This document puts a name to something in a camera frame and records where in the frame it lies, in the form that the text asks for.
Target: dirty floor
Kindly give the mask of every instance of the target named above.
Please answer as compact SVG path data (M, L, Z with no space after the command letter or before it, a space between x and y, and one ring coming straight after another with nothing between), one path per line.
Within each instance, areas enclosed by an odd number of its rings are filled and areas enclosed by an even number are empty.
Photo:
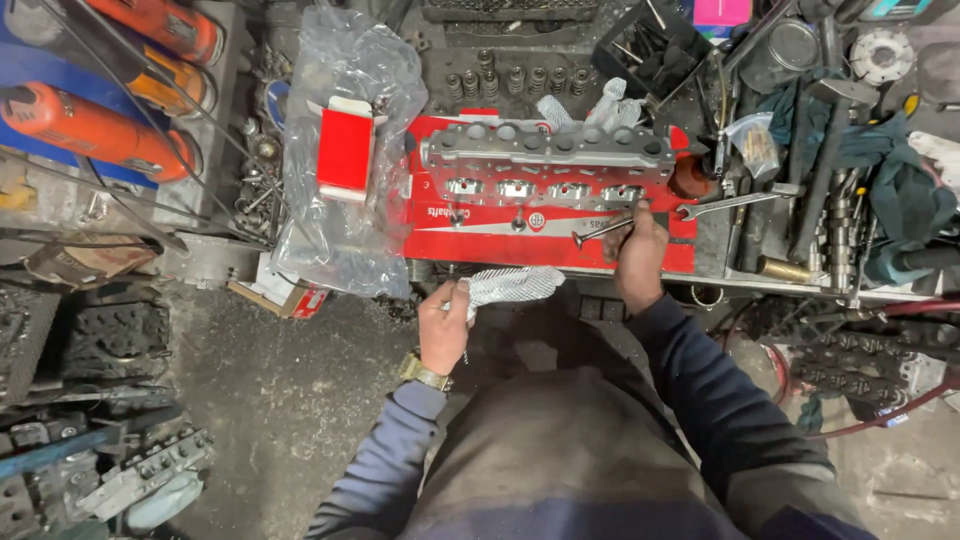
M396 385L416 323L349 296L331 298L313 319L280 321L228 291L173 286L165 294L176 336L170 375L193 422L210 427L218 448L208 489L171 523L175 537L299 539ZM483 359L504 347L502 329L529 325L543 311L498 307L482 316L485 330L470 345L482 349L470 355L475 382L458 385L453 408L503 375ZM529 369L551 369L564 344L536 327L513 350ZM602 331L642 367L628 334L614 325ZM763 353L751 343L732 345L741 367L772 392L776 376ZM785 404L791 418L800 401ZM842 486L881 538L953 538L960 530L960 414L935 403L893 429L830 442ZM837 402L828 402L826 418L824 430L854 422Z

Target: person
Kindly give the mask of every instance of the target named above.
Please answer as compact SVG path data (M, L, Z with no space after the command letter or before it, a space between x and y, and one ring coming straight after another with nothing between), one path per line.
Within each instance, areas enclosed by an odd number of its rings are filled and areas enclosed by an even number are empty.
M645 203L634 219L605 235L605 256L617 260L613 280L632 315L624 324L699 471L657 404L580 368L478 393L423 480L446 403L438 381L468 340L469 289L447 282L420 306L429 378L387 398L305 539L874 538L826 454L664 295L668 233Z

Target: spring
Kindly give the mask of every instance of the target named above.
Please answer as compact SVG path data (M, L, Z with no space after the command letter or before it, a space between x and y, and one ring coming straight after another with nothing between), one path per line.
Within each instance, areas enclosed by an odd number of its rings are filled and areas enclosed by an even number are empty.
M558 67L550 74L550 93L562 94L566 90L566 70Z
M546 86L546 70L542 67L535 67L530 72L530 95L533 97L542 96L544 86Z
M493 51L483 50L477 53L477 61L480 62L480 72L487 73L493 71Z
M453 95L453 99L457 101L464 99L464 84L460 79L460 75L457 75L456 73L447 75L446 87L450 89L450 94Z
M587 91L587 79L590 77L590 72L585 69L578 69L573 73L573 82L570 83L570 93L579 96L583 95Z
M464 73L464 95L467 99L480 97L480 78L472 71Z
M522 66L514 67L510 70L510 78L507 79L507 89L510 93L517 95L523 91L523 80L527 77L527 71Z
M483 74L483 95L487 99L493 99L500 93L500 78L495 71L488 71Z

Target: hand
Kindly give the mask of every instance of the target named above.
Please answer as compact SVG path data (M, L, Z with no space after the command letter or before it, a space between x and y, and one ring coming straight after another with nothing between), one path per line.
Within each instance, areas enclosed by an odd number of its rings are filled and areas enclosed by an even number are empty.
M443 309L450 302L450 310ZM467 350L467 321L470 285L446 282L417 310L420 316L420 363L438 374L450 375L457 360Z
M634 207L634 225L603 235L606 262L617 261L613 284L631 315L636 315L663 296L660 268L670 233L654 221L646 201Z

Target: spanner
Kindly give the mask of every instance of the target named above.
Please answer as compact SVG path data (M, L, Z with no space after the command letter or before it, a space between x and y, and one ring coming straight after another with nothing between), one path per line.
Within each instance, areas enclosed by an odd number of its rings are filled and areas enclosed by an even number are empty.
M698 215L704 212L749 205L758 201L766 201L767 199L776 199L778 197L792 198L802 197L803 195L804 187L802 185L774 183L770 184L770 186L761 193L750 193L722 201L715 201L713 203L703 203L702 205L682 204L677 207L677 211L682 210L686 212L686 216L681 218L681 221L693 221Z

